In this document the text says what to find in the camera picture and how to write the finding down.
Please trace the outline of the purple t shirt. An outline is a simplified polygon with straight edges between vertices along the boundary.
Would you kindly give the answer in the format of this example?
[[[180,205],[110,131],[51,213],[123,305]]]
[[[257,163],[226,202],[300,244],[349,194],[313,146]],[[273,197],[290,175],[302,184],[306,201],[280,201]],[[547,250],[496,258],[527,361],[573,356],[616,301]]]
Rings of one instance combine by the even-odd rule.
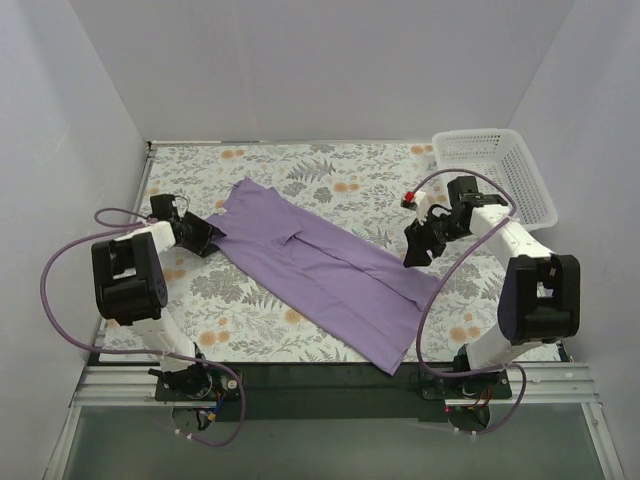
[[[231,263],[289,307],[392,375],[415,340],[438,278],[249,178],[208,223]]]

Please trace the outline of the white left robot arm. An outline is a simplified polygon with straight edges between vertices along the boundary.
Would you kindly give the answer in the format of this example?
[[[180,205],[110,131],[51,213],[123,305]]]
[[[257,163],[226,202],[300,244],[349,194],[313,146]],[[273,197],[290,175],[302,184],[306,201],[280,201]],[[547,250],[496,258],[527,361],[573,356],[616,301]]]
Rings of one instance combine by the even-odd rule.
[[[110,241],[91,246],[94,291],[103,318],[126,327],[159,359],[150,374],[170,390],[200,400],[214,391],[204,354],[172,318],[160,255],[174,247],[201,258],[217,252],[225,233],[204,219],[180,213],[176,196],[150,198],[150,222]]]

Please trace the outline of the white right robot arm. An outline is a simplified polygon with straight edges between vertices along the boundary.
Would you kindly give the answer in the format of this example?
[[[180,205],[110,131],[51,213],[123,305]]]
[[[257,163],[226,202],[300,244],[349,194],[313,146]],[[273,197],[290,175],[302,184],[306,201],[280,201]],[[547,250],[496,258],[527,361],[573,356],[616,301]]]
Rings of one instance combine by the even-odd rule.
[[[575,336],[580,326],[581,266],[573,255],[539,243],[516,219],[507,191],[487,176],[455,170],[447,185],[448,205],[432,204],[419,187],[407,192],[403,208],[415,213],[405,228],[407,267],[427,267],[446,246],[464,238],[472,244],[441,279],[446,284],[466,259],[486,246],[505,270],[496,323],[463,346],[448,371],[418,364],[464,397],[475,397],[522,354]]]

